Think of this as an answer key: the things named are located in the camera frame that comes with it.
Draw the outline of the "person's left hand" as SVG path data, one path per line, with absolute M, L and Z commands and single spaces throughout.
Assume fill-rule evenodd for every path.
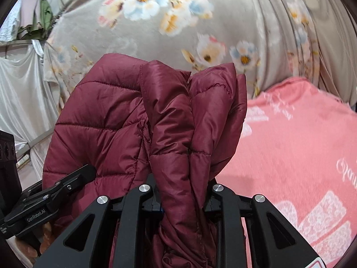
M 50 222 L 45 223 L 41 228 L 37 227 L 32 232 L 15 238 L 16 246 L 25 257 L 34 264 L 54 242 L 55 236 L 52 233 Z

